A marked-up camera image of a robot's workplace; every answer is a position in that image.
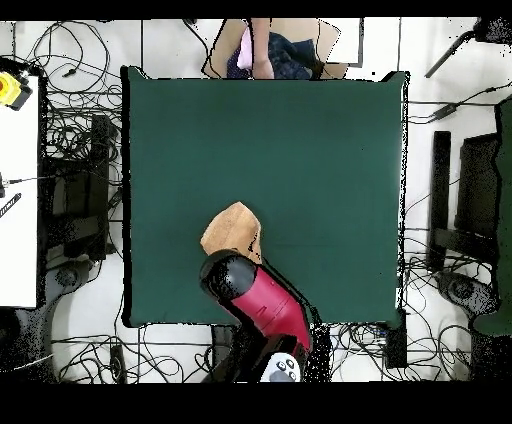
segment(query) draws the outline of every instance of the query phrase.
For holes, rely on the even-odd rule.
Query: person's hand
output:
[[[269,59],[254,61],[252,65],[254,79],[274,79],[274,70]]]

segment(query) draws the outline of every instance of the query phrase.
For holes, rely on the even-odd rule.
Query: floor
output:
[[[326,18],[325,20],[338,26],[341,30],[338,45],[331,54],[330,61],[355,62],[359,35],[357,24],[350,19]],[[381,80],[390,71],[403,70],[411,73],[409,86],[409,115],[428,117],[446,102],[463,100],[491,86],[507,84],[512,77],[512,67],[503,66],[510,59],[510,48],[502,45],[487,45],[476,42],[464,44],[430,79],[424,74],[444,53],[457,36],[469,30],[476,18],[365,18],[364,20],[364,60],[361,68],[349,68],[347,78]],[[109,74],[105,84],[119,84],[117,77],[121,65],[142,66],[150,77],[198,78],[204,77],[201,66],[204,62],[203,46],[183,25],[181,20],[151,20],[151,21],[114,21],[109,23],[89,22],[94,25],[105,40],[110,51]],[[19,22],[15,27],[16,42],[11,45],[13,26],[8,23],[0,24],[0,54],[15,54],[27,57],[36,42],[49,26],[49,22]],[[220,27],[220,20],[200,20],[197,24],[199,35],[211,47]],[[84,72],[77,72],[73,77],[63,77],[79,57],[80,51],[69,33],[56,31],[52,40],[54,55],[46,70],[51,74],[50,81],[59,89],[87,89],[95,81],[95,76],[105,63],[105,50],[101,47],[93,32],[87,27],[69,24],[73,33],[83,45]],[[41,43],[37,54],[48,54],[47,41]],[[506,88],[492,93],[481,94],[471,99],[471,104],[462,106],[459,110],[442,121],[428,125],[409,125],[409,149],[407,166],[406,207],[412,205],[429,192],[430,152],[432,136],[436,130],[452,132],[452,169],[451,179],[458,177],[459,160],[458,146],[466,137],[494,132],[496,124],[492,105],[512,94],[512,89]],[[450,216],[455,215],[457,185],[452,186],[450,193]],[[407,214],[406,228],[426,228],[428,202],[420,202]],[[113,220],[121,219],[122,206],[115,211]],[[122,255],[121,224],[111,223],[111,236]],[[407,230],[405,251],[409,258],[425,253],[422,243],[426,241],[427,232],[422,230]],[[108,335],[117,335],[130,347],[133,352],[125,349],[127,368],[137,369],[137,349],[149,356],[148,349],[154,357],[161,357],[160,368],[163,373],[153,370],[145,359],[141,359],[140,382],[170,382],[182,381],[183,375],[188,376],[198,369],[196,361],[201,361],[201,355],[211,343],[211,332],[207,326],[193,325],[150,325],[146,329],[125,328],[116,316],[121,304],[123,264],[120,255],[108,257],[102,264],[101,273],[93,282],[82,287],[73,295],[62,299],[53,321],[52,338],[54,343],[54,363],[56,369],[68,364],[73,356],[80,353],[86,346],[89,353],[84,357],[93,357],[91,346],[96,347],[97,354],[103,363],[108,363],[108,346],[102,344]],[[426,273],[417,271],[419,276]],[[466,272],[475,275],[476,266],[469,266]],[[489,279],[488,273],[480,270],[482,281]],[[430,326],[435,338],[440,331],[451,324],[467,325],[462,311],[443,300],[437,291],[424,283],[410,285],[408,290],[407,328],[410,340],[409,362],[426,359],[421,365],[411,367],[406,371],[409,378],[425,378],[448,380],[447,373],[437,372],[439,355],[431,354],[435,350],[432,340],[425,338],[429,335]],[[332,334],[338,334],[339,328],[333,328]],[[140,344],[144,337],[145,344]],[[372,346],[378,348],[378,337],[370,336]],[[452,351],[470,351],[468,335],[458,329],[449,329],[443,334],[443,343]],[[333,337],[334,346],[339,347]],[[333,354],[333,381],[371,381],[400,378],[396,370],[387,370],[382,375],[378,366],[381,360],[374,358],[358,349],[344,350],[338,348]],[[467,367],[458,361],[454,365],[448,363],[452,376],[459,379],[467,377]],[[103,373],[105,380],[111,379],[108,372]],[[200,381],[204,371],[192,374],[189,382]],[[78,379],[87,377],[81,366],[69,367],[66,377]]]

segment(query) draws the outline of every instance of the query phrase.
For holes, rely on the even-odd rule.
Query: black marker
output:
[[[4,207],[0,209],[0,218],[6,214],[6,212],[11,209],[15,203],[21,199],[21,193],[17,193],[14,195],[14,197],[9,200]]]

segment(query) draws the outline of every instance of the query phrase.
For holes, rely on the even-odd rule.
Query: dark clothing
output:
[[[313,40],[290,43],[280,34],[271,32],[268,40],[268,58],[275,79],[309,80],[319,76],[322,64],[316,59]],[[251,71],[237,66],[240,47],[228,59],[228,79],[249,79]]]

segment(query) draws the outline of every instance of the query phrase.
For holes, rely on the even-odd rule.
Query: yellow object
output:
[[[21,84],[7,72],[0,72],[0,103],[10,106],[21,94]]]

